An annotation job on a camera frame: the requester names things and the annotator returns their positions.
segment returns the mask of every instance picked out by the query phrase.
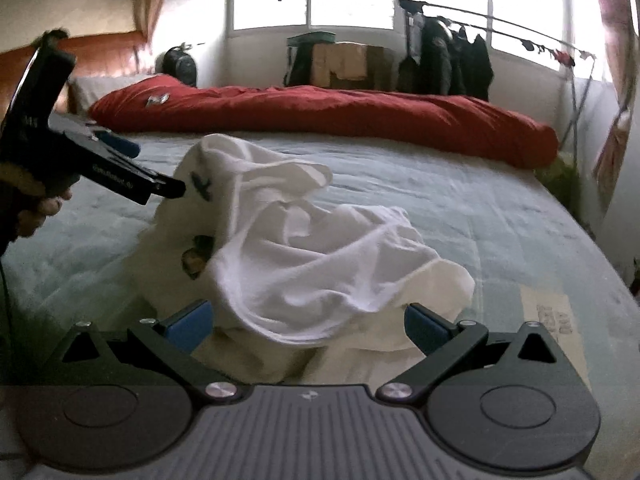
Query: white pillow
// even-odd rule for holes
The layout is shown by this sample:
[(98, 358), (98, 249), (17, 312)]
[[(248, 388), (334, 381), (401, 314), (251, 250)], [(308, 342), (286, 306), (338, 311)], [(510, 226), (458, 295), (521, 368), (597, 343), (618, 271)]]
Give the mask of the white pillow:
[(153, 76), (155, 76), (155, 74), (123, 75), (119, 77), (75, 77), (69, 84), (76, 99), (76, 113), (85, 116), (87, 115), (87, 110), (98, 99), (103, 98), (113, 91), (120, 90), (134, 83), (139, 83)]

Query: black bag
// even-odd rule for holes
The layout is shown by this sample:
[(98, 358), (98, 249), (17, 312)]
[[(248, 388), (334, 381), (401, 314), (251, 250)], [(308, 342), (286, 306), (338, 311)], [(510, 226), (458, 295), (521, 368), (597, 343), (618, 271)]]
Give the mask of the black bag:
[(198, 68), (193, 57), (186, 52), (189, 48), (184, 43), (170, 48), (162, 58), (162, 73), (175, 77), (185, 85), (196, 86)]

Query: mattress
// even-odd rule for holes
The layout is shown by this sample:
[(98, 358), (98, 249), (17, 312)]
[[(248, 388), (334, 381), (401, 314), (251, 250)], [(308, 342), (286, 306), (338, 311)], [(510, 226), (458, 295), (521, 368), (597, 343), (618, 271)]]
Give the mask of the mattress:
[[(528, 171), (379, 139), (238, 134), (328, 165), (318, 205), (400, 206), (427, 245), (476, 280), (461, 317), (496, 332), (539, 319), (552, 330), (602, 411), (588, 469), (626, 480), (640, 470), (640, 312), (606, 258)], [(145, 134), (140, 163), (165, 173), (199, 137)], [(153, 316), (123, 270), (159, 198), (139, 206), (82, 179), (37, 236), (4, 258), (23, 357), (42, 362), (68, 327), (102, 330)]]

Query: red cloth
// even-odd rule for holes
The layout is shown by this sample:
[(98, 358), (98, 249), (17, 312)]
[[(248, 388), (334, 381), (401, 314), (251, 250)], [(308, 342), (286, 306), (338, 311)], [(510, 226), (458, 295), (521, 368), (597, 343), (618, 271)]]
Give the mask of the red cloth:
[[(169, 94), (164, 104), (152, 96)], [(112, 92), (89, 110), (116, 132), (314, 132), (382, 137), (532, 170), (556, 158), (551, 127), (464, 96), (327, 90), (197, 89), (159, 75)]]

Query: wooden headboard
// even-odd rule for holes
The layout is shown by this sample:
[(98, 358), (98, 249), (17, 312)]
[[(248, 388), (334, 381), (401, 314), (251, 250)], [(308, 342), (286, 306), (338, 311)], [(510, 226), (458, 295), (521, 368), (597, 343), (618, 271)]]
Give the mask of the wooden headboard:
[[(61, 40), (58, 48), (78, 58), (73, 72), (75, 76), (115, 77), (152, 73), (154, 70), (151, 51), (139, 31), (68, 38)], [(0, 54), (0, 118), (4, 117), (15, 88), (33, 53), (33, 47), (24, 46)], [(56, 110), (75, 111), (73, 99), (68, 95), (67, 85), (60, 92)]]

